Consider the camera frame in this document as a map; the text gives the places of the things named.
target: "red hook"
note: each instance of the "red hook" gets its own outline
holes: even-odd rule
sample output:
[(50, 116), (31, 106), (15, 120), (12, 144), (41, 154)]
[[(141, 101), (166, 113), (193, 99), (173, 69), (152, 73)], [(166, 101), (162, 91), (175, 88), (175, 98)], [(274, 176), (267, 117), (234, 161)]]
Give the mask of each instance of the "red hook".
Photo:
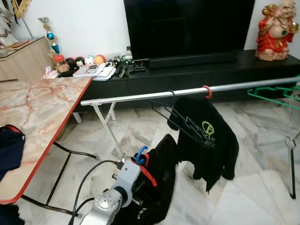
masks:
[(211, 91), (210, 87), (207, 86), (207, 85), (203, 85), (202, 87), (203, 87), (203, 88), (206, 88), (206, 89), (209, 91), (209, 95), (208, 95), (208, 96), (205, 96), (205, 97), (206, 97), (207, 99), (210, 99), (211, 96), (212, 96), (212, 91)]

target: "marble table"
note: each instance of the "marble table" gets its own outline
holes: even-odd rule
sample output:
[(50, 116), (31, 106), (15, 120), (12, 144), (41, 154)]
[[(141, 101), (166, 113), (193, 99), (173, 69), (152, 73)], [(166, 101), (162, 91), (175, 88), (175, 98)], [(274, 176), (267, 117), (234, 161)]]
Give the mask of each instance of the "marble table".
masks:
[(91, 80), (0, 83), (0, 127), (12, 124), (26, 135), (21, 166), (0, 181), (0, 204), (14, 203), (23, 195)]

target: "soundbar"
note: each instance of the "soundbar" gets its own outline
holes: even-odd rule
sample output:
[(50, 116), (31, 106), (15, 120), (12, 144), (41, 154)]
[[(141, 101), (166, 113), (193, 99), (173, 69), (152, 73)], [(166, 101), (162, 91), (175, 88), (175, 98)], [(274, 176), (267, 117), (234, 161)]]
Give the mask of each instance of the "soundbar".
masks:
[(237, 52), (215, 53), (207, 55), (173, 56), (150, 59), (150, 68), (187, 66), (204, 63), (236, 61)]

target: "television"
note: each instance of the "television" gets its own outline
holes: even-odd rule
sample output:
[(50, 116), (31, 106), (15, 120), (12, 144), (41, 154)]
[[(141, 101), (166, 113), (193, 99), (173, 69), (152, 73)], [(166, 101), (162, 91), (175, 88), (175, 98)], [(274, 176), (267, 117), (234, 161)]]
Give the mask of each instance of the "television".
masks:
[(242, 50), (255, 0), (124, 0), (133, 58)]

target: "white wall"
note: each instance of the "white wall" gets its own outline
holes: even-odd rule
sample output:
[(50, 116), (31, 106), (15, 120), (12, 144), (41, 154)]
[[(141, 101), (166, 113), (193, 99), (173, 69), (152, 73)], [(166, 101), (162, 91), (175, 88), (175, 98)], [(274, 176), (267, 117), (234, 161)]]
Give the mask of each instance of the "white wall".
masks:
[[(262, 9), (268, 4), (278, 4), (281, 0), (256, 0), (253, 14), (245, 43), (245, 50), (256, 48), (256, 38), (258, 35), (258, 23), (263, 19)], [(297, 16), (294, 21), (300, 23), (300, 0), (295, 0), (297, 5)], [(294, 36), (293, 42), (289, 44), (290, 54), (300, 59), (300, 34)]]
[[(245, 49), (256, 48), (263, 7), (278, 2), (256, 0)], [(300, 14), (300, 0), (296, 3)], [(32, 0), (24, 19), (34, 37), (46, 34), (38, 20), (38, 17), (44, 16), (49, 17), (48, 24), (57, 36), (60, 52), (65, 57), (124, 54), (126, 46), (130, 45), (123, 0)], [(295, 21), (300, 23), (300, 16)], [(29, 38), (22, 20), (18, 22), (21, 26), (12, 24), (13, 34), (18, 39)], [(300, 34), (296, 35), (290, 49), (291, 54), (300, 59)]]

